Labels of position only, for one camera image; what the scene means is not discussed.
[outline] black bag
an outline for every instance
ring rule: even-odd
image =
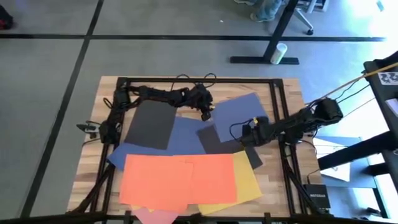
[[[13,24],[12,16],[0,5],[0,30],[11,29]]]

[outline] black floor stripe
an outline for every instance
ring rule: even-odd
[[[104,5],[104,0],[98,0],[97,6],[95,8],[94,16],[91,19],[91,23],[90,23],[90,26],[89,26],[88,31],[87,31],[87,35],[92,35],[93,34],[95,26],[97,25],[98,18],[100,16],[100,12],[101,12],[101,9],[102,9],[103,5]]]
[[[84,34],[0,34],[0,39],[83,39]]]
[[[78,34],[0,34],[0,39],[84,39],[93,40],[260,40],[270,41],[270,36],[250,35],[92,35],[99,11],[90,24],[87,35]],[[387,37],[282,37],[280,41],[298,42],[384,42]]]
[[[37,168],[32,185],[30,186],[29,193],[25,200],[25,204],[22,208],[21,215],[20,215],[21,218],[29,217],[30,213],[32,212],[37,194],[40,190],[40,186],[41,186],[41,183],[42,183],[44,175],[45,175],[45,170],[47,169],[47,166],[50,162],[52,151],[53,151],[55,143],[57,141],[58,134],[61,130],[62,122],[63,122],[63,119],[67,112],[68,105],[69,105],[70,99],[72,97],[73,89],[75,88],[76,81],[77,81],[77,78],[80,73],[81,65],[83,64],[85,55],[87,53],[88,46],[90,44],[90,39],[87,37],[89,35],[91,35],[94,31],[94,28],[98,21],[98,17],[100,15],[103,3],[104,3],[104,0],[98,0],[97,7],[95,9],[93,18],[91,20],[89,29],[87,31],[87,35],[83,36],[85,38],[85,40],[83,41],[83,45],[81,46],[80,53],[77,57],[75,67],[73,68],[72,74],[70,76],[70,79],[69,79],[69,82],[67,85],[67,89],[65,90],[65,93],[63,94],[61,107],[58,110],[57,117],[55,118],[55,122],[51,128],[50,136],[45,145],[45,149],[42,154],[42,158],[40,160],[39,167]]]
[[[92,35],[95,40],[262,40],[271,36],[246,35]],[[384,42],[386,37],[282,37],[280,41],[306,42]]]

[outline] shoe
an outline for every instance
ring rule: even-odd
[[[234,2],[236,2],[238,4],[247,4],[248,6],[253,6],[254,5],[254,2],[245,1],[245,0],[234,0]]]
[[[275,18],[272,19],[259,19],[257,18],[255,13],[250,14],[250,19],[253,20],[254,22],[270,22],[273,21]]]

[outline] wooden tabletop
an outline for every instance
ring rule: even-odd
[[[102,122],[109,115],[109,108],[103,103],[103,98],[113,98],[113,91],[116,87],[117,77],[102,77],[99,83],[98,91],[95,98],[93,112],[91,114],[91,121]],[[289,114],[297,112],[299,109],[304,107],[302,99],[302,93],[300,90],[299,81],[297,79],[283,79],[285,95],[289,108]],[[169,90],[171,83],[139,83],[139,85],[147,85],[150,87]],[[174,88],[191,87],[189,83],[176,83]],[[270,117],[270,120],[274,122],[274,112],[272,109],[271,94],[269,85],[264,83],[217,83],[209,88],[213,95],[213,102],[217,102],[227,99],[232,99],[237,96],[245,95],[248,93],[256,92],[261,100],[261,103]],[[277,92],[277,100],[279,106],[280,117],[283,118],[282,114],[282,103],[280,102],[280,96]],[[124,119],[124,127],[122,133],[122,141],[127,133],[128,127],[131,123],[132,117],[134,116],[135,109],[126,112]],[[200,112],[191,108],[183,107],[177,110],[177,116],[183,116],[186,118],[200,119]],[[75,181],[73,183],[73,189],[71,192],[68,210],[76,208],[79,203],[86,197],[88,192],[94,186],[98,171],[98,164],[100,161],[102,151],[102,144],[99,141],[89,143],[85,145],[81,152],[79,165],[76,172]],[[282,173],[282,163],[280,159],[279,146],[277,141],[272,141],[265,146],[257,147],[256,151],[260,155],[264,165],[257,168],[254,173],[257,177],[261,192],[264,194],[261,198],[256,200],[235,205],[230,208],[209,214],[209,216],[216,217],[263,217],[264,212],[269,212],[272,217],[288,217],[289,209],[287,206],[286,191],[284,176]],[[302,182],[306,183],[307,175],[313,171],[319,169],[317,157],[315,155],[314,148],[306,143],[299,144],[297,146],[297,157],[301,171]],[[124,215],[126,210],[130,210],[129,206],[122,205],[119,203],[119,186],[121,183],[122,172],[116,171],[113,186],[111,200],[109,202],[108,214],[110,215]],[[310,180],[312,184],[321,184],[322,179],[319,172],[311,174]],[[298,197],[294,185],[292,189],[295,199],[296,211],[299,211]],[[104,187],[102,194],[99,197],[98,209],[101,209]],[[198,208],[196,205],[190,205],[185,214],[191,215],[197,213]]]

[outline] wooden stick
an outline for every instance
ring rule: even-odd
[[[398,62],[397,63],[393,63],[392,65],[388,65],[388,66],[385,66],[383,68],[377,69],[376,71],[373,71],[371,73],[366,73],[365,75],[362,75],[362,76],[360,76],[358,78],[355,78],[355,79],[349,81],[348,83],[345,83],[344,85],[338,87],[337,89],[334,89],[333,91],[329,92],[328,94],[326,94],[325,96],[321,97],[320,99],[326,98],[327,96],[331,95],[332,93],[344,88],[345,86],[347,86],[347,85],[349,85],[349,84],[351,84],[353,82],[356,82],[356,81],[360,80],[361,78],[366,78],[366,77],[369,77],[371,75],[375,75],[375,74],[377,74],[379,72],[383,72],[383,71],[388,70],[390,68],[394,68],[395,66],[398,66]]]

